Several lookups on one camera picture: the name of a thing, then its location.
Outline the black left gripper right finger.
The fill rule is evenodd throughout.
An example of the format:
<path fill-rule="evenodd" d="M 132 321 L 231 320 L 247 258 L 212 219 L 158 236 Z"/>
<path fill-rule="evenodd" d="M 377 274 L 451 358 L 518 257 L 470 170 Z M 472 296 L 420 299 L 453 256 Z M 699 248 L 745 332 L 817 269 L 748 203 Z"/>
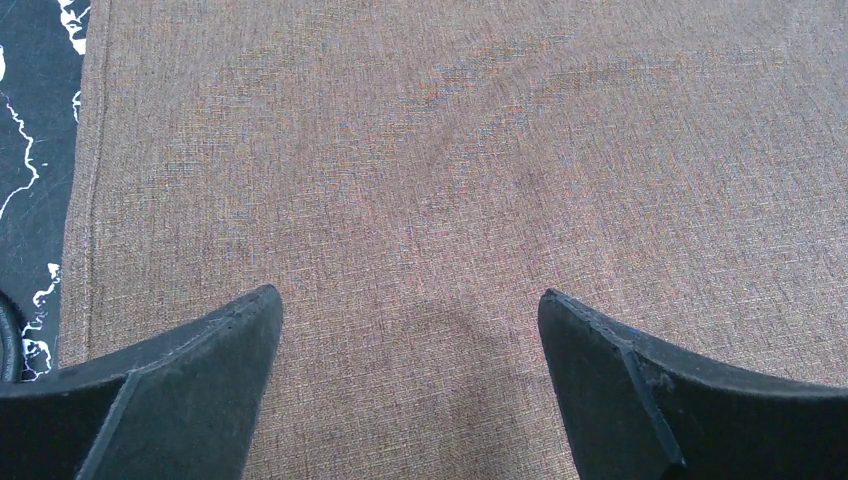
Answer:
<path fill-rule="evenodd" d="M 847 392 L 719 362 L 555 289 L 538 329 L 582 479 L 843 479 Z"/>

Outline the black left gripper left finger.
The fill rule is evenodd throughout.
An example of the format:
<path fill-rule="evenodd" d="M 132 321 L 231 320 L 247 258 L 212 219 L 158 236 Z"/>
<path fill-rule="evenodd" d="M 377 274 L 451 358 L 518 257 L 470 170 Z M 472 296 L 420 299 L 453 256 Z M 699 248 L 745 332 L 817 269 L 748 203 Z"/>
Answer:
<path fill-rule="evenodd" d="M 238 479 L 283 325 L 264 285 L 36 382 L 1 387 L 5 479 Z"/>

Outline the brown woven cloth napkin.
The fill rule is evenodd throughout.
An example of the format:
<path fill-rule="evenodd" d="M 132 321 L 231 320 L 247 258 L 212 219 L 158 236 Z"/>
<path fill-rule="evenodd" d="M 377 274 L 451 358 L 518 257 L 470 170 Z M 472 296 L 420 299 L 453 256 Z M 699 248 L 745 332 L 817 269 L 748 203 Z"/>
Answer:
<path fill-rule="evenodd" d="M 556 288 L 847 381 L 843 1 L 95 1 L 70 366 L 262 284 L 249 479 L 573 479 Z"/>

